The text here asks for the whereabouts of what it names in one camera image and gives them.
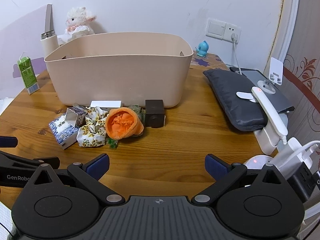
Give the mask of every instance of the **gray pouch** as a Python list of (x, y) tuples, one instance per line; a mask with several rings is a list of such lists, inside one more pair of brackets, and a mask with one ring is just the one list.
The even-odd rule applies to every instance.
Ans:
[(267, 125), (268, 118), (259, 103), (239, 98), (236, 93), (251, 93), (254, 84), (244, 75), (219, 68), (203, 72), (220, 105), (234, 127), (253, 131)]

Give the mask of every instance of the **barcode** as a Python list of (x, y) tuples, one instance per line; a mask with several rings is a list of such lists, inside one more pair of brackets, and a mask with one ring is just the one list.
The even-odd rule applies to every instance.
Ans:
[(34, 85), (32, 85), (31, 87), (27, 88), (27, 91), (29, 93), (29, 95), (31, 95), (33, 92), (37, 91), (39, 89), (39, 85), (38, 82)]

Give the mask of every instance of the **dark brown cube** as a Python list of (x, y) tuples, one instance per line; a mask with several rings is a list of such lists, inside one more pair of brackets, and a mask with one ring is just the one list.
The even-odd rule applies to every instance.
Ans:
[(146, 127), (159, 128), (164, 125), (162, 100), (146, 100)]

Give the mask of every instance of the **brown stripe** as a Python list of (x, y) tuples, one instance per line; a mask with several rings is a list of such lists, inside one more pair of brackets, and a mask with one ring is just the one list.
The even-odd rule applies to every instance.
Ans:
[(287, 78), (287, 80), (293, 83), (302, 92), (302, 94), (305, 95), (315, 109), (317, 109), (318, 113), (320, 113), (319, 99), (302, 83), (302, 81), (285, 67), (283, 68), (283, 75)]

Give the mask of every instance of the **blue toy figurine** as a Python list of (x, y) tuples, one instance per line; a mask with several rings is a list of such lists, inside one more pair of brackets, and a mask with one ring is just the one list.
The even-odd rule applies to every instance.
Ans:
[(209, 44), (206, 41), (201, 42), (198, 45), (198, 48), (196, 48), (196, 51), (198, 52), (197, 55), (200, 57), (205, 57), (207, 55), (208, 49), (209, 49)]

